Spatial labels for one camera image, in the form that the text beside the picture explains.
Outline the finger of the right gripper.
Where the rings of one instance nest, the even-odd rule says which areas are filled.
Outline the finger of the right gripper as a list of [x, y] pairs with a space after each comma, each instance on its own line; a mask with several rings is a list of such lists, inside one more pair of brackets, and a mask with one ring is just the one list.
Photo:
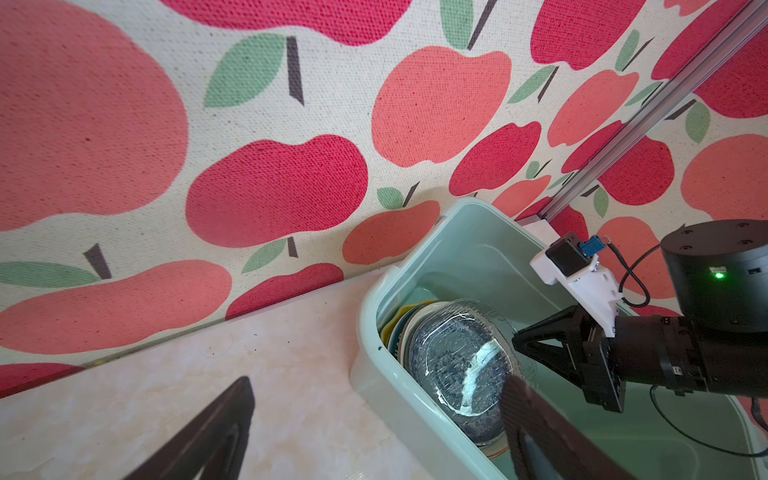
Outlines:
[[582, 387], [584, 360], [581, 306], [568, 307], [514, 334], [514, 349], [547, 367], [571, 384]]

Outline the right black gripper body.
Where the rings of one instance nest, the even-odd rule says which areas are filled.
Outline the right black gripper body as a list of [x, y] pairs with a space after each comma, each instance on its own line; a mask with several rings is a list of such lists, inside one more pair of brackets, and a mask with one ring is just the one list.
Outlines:
[[572, 383], [587, 402], [608, 411], [623, 411], [629, 383], [665, 387], [679, 396], [708, 389], [700, 341], [684, 317], [618, 317], [609, 338], [576, 306], [572, 334]]

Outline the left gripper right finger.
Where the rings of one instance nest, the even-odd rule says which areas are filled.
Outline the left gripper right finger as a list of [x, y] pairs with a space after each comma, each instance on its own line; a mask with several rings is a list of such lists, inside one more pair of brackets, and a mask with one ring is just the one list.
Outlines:
[[630, 479], [520, 377], [500, 397], [509, 452], [519, 479]]

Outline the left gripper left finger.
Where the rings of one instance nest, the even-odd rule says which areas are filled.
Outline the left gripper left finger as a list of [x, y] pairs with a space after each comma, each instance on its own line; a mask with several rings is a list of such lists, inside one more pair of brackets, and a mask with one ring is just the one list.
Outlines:
[[239, 377], [129, 479], [236, 479], [255, 410], [250, 379]]

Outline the yellow dotted scalloped plate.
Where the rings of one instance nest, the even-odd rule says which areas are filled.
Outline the yellow dotted scalloped plate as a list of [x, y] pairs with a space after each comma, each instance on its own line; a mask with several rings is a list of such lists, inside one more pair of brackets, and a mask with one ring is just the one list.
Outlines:
[[389, 341], [392, 338], [393, 332], [397, 324], [399, 323], [400, 319], [407, 313], [409, 313], [411, 310], [416, 309], [418, 307], [422, 307], [425, 305], [428, 305], [430, 303], [433, 303], [433, 300], [426, 300], [418, 303], [412, 303], [412, 304], [406, 304], [401, 306], [395, 314], [385, 322], [384, 326], [379, 331], [380, 339], [384, 346], [389, 346]]

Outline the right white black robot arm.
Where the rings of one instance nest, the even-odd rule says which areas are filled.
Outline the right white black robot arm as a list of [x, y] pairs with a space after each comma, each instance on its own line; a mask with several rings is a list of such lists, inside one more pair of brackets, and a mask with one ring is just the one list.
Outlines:
[[660, 244], [677, 315], [623, 316], [623, 286], [600, 261], [609, 240], [566, 234], [531, 267], [574, 305], [518, 331], [515, 350], [619, 412], [629, 383], [678, 395], [767, 395], [767, 224], [719, 220], [684, 226]]

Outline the mint green plastic bin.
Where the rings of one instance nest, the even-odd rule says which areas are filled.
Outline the mint green plastic bin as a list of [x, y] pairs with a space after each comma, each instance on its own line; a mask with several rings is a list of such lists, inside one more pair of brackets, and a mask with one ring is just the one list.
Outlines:
[[[573, 304], [531, 268], [542, 244], [487, 203], [451, 207], [399, 265], [366, 295], [350, 382], [437, 479], [511, 479], [509, 455], [481, 452], [382, 343], [379, 330], [403, 305], [426, 299], [475, 299], [524, 328]], [[529, 359], [527, 380], [575, 428], [638, 479], [763, 479], [767, 463], [749, 452], [765, 444], [739, 402], [697, 393], [650, 398], [631, 384], [623, 413], [591, 405], [566, 380]]]

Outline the right aluminium frame post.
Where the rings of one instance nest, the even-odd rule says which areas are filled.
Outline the right aluminium frame post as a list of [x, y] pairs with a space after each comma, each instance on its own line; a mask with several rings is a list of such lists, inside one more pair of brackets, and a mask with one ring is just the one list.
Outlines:
[[765, 217], [766, 17], [763, 1], [535, 7], [510, 103], [544, 130], [492, 204], [589, 235]]

